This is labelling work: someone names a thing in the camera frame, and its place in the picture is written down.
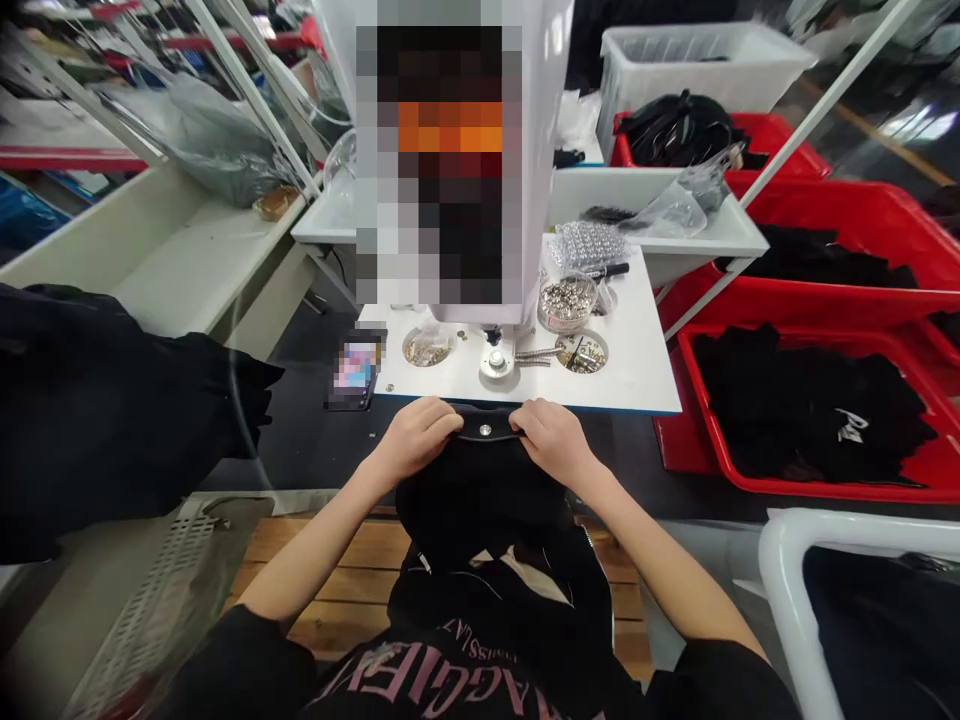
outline gray plastic bag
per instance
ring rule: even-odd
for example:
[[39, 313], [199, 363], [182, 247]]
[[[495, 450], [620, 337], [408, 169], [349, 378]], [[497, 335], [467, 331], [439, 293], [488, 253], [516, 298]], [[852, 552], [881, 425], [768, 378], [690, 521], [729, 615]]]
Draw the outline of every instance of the gray plastic bag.
[[197, 182], [239, 208], [296, 176], [267, 133], [197, 78], [148, 67], [165, 90], [95, 85], [106, 107]]

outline hand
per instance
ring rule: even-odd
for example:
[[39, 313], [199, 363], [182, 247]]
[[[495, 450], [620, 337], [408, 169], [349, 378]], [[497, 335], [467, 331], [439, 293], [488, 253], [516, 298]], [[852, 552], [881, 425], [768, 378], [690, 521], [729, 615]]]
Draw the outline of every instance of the hand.
[[583, 496], [591, 480], [606, 468], [587, 444], [577, 416], [563, 405], [543, 398], [527, 400], [510, 414], [510, 426], [522, 429], [520, 438], [530, 458], [561, 485]]
[[438, 397], [423, 397], [397, 413], [380, 444], [360, 463], [386, 494], [429, 465], [463, 428], [463, 418]]

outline factory workstation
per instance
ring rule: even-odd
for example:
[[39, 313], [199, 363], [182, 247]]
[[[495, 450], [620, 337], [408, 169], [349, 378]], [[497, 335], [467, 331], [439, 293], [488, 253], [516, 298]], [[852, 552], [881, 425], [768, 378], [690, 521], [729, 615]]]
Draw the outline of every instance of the factory workstation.
[[0, 717], [960, 717], [960, 0], [0, 22]]

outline phone screen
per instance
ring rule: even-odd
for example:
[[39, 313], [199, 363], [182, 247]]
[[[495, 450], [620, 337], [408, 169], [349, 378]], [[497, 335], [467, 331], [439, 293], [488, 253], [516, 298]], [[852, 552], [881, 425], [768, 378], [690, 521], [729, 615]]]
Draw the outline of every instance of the phone screen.
[[346, 342], [325, 403], [328, 410], [365, 410], [380, 367], [380, 343]]

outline white machine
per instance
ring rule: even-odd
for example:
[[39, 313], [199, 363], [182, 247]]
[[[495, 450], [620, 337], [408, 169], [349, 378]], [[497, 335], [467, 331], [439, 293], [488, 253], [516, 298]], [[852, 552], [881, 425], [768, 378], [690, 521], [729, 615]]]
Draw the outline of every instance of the white machine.
[[[580, 331], [602, 371], [534, 362], [557, 343], [535, 309], [572, 0], [384, 7], [316, 0], [357, 127], [359, 324], [387, 330], [376, 392], [679, 412], [639, 255], [612, 284], [621, 312]], [[434, 319], [458, 339], [417, 367], [406, 348]]]

